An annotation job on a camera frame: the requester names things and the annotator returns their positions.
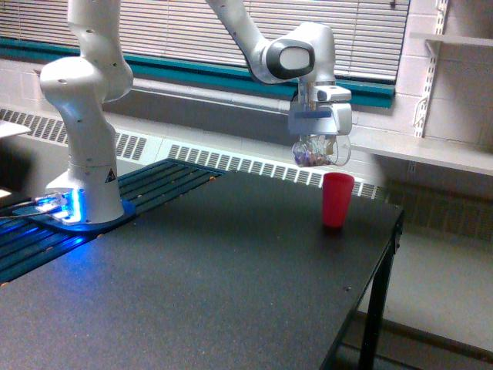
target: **red cup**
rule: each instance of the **red cup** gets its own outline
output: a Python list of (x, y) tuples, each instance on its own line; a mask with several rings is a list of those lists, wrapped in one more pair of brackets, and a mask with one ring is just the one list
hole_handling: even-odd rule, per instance
[(345, 173), (326, 173), (322, 186), (322, 221), (332, 228), (341, 228), (351, 202), (354, 177)]

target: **pipe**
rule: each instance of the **pipe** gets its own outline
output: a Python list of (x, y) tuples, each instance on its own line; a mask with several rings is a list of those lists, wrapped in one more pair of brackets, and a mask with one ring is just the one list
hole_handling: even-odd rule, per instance
[(235, 106), (244, 109), (253, 109), (263, 112), (287, 115), (290, 102), (280, 99), (251, 96), (237, 92), (225, 92), (201, 87), (184, 86), (175, 83), (152, 81), (148, 79), (134, 79), (133, 90), (143, 93), (153, 93), (176, 98), (199, 100), (208, 103)]

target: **window blind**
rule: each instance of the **window blind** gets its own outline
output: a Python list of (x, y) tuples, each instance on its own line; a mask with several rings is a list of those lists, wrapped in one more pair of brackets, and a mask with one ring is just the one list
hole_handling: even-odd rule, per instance
[[(336, 75), (394, 81), (410, 0), (244, 0), (260, 31), (275, 39), (301, 22), (330, 25)], [(66, 0), (0, 0), (0, 36), (77, 45)], [(246, 65), (205, 0), (122, 0), (124, 52)]]

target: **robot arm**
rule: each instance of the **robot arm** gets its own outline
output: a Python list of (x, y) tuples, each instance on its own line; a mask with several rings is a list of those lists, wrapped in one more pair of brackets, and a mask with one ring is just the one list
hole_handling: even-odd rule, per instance
[[(40, 75), (46, 99), (60, 112), (69, 138), (69, 168), (47, 193), (68, 194), (69, 205), (52, 216), (64, 224), (100, 224), (123, 215), (116, 180), (115, 130), (102, 103), (132, 87), (132, 71), (119, 44), (120, 0), (69, 0), (69, 28), (79, 57), (46, 65)], [(46, 204), (40, 210), (55, 205)]]
[(293, 154), (300, 166), (344, 165), (350, 158), (349, 90), (335, 85), (334, 35), (327, 25), (302, 23), (268, 41), (248, 16), (243, 0), (206, 0), (245, 55), (253, 76), (272, 84), (298, 78), (288, 127), (300, 135)]

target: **white shelf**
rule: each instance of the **white shelf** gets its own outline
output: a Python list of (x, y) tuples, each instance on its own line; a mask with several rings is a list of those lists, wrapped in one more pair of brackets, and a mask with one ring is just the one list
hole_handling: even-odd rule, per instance
[(493, 176), (493, 150), (363, 127), (350, 135), (355, 150)]
[(493, 47), (493, 39), (479, 39), (476, 37), (464, 37), (453, 35), (435, 35), (432, 33), (411, 32), (412, 39), (423, 39), (432, 42), (443, 42), (445, 44), (455, 45), (475, 45)]
[(0, 139), (4, 137), (21, 135), (31, 131), (25, 126), (18, 125), (17, 123), (10, 123), (0, 119)]

